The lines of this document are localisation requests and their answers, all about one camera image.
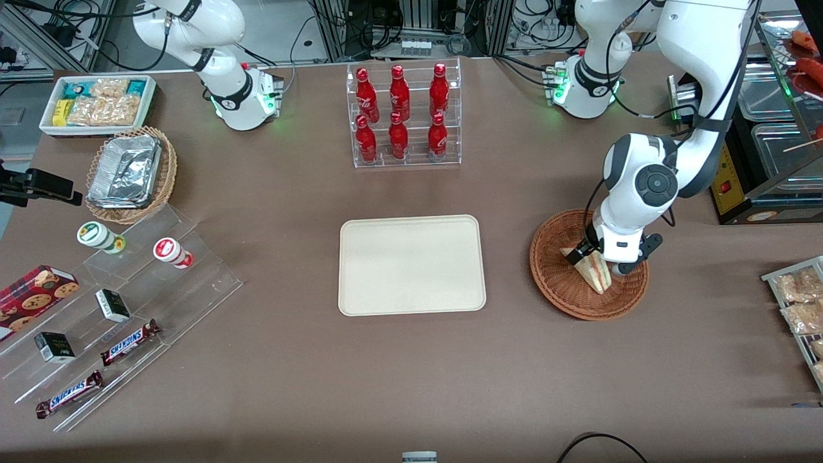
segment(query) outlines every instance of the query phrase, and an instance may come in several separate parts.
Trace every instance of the wicker basket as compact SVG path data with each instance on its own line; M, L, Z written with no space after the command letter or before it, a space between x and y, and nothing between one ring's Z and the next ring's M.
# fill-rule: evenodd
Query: wicker basket
M131 225L165 204L171 196L171 190L174 188L174 176L177 174L177 155L174 153L174 147L171 146L169 139L160 130L152 127L129 130L128 132L119 133L115 137L136 137L138 135L151 135L163 142L163 152L160 154L160 165L157 167L157 179L155 180L153 192L154 199L148 207L143 209L103 209L86 201L86 206L91 213L100 220ZM89 174L86 176L86 191L91 187L91 181L95 178L97 163L100 162L103 146L97 150L97 156L91 163L91 169L89 169Z
M582 224L583 209L573 209L556 214L537 229L528 254L534 282L549 302L569 315L583 320L623 316L646 293L648 263L643 262L628 275L612 273L611 286L597 294L560 252L560 248L580 243Z

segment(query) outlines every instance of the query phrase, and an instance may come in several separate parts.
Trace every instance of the cookie box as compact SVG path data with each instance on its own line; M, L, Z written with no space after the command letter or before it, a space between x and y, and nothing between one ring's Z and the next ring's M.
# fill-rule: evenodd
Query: cookie box
M0 290L0 342L79 287L74 275L41 265Z

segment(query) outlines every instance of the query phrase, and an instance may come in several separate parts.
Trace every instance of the table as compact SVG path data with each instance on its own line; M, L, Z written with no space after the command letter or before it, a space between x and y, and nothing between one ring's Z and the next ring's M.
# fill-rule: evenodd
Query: table
M4 463L399 461L427 449L444 463L553 461L589 431L653 461L823 457L823 413L788 407L817 399L814 382L759 279L819 255L821 225L721 227L708 194L679 200L676 228L649 227L666 242L645 299L618 320L576 320L533 283L532 234L584 206L613 141L670 130L618 107L574 119L498 63L464 59L463 164L356 171L344 72L300 68L282 117L248 133L215 117L194 74L156 74L155 126L179 156L171 203L248 282L70 433L39 426L0 385ZM637 54L622 99L663 109L675 72ZM43 136L33 166L82 185L99 143ZM455 213L480 223L485 308L338 311L345 221ZM18 208L0 281L79 265L91 250L74 234L89 218L47 200ZM567 461L595 458L632 461L592 441Z

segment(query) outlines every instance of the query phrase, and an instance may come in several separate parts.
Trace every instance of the coca-cola bottle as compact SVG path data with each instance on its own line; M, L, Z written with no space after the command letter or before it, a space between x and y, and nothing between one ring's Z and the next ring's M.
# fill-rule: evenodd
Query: coca-cola bottle
M377 162L377 139L374 137L371 127L369 127L369 120L364 115L357 115L355 124L357 124L355 138L357 139L360 156L363 157L363 162L366 164L374 164Z
M435 78L429 87L429 112L434 117L437 113L446 114L449 108L449 81L446 80L446 65L435 64Z
M377 92L369 82L369 73L364 68L358 68L357 76L357 105L360 112L369 118L369 122L377 124L380 120L380 110L377 109Z
M392 99L392 111L399 112L402 120L409 120L412 116L409 84L403 78L403 66L399 64L392 66L392 86L388 89L388 95Z
M409 133L403 124L403 118L399 111L392 113L392 126L388 128L388 139L392 143L392 156L400 161L406 159L409 148Z
M433 162L443 161L446 158L446 128L443 126L443 113L437 113L431 118L429 127L429 159Z

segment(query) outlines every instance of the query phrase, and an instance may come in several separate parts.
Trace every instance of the small black box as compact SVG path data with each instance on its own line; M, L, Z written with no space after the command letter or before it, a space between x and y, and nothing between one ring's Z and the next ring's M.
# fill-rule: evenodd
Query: small black box
M123 298L116 292L110 289L101 289L95 293L95 296L97 297L97 305L100 306L103 316L108 320L125 323L131 318L132 314L128 313Z
M35 336L35 344L43 360L51 363L69 363L74 360L72 346L65 334L42 332Z

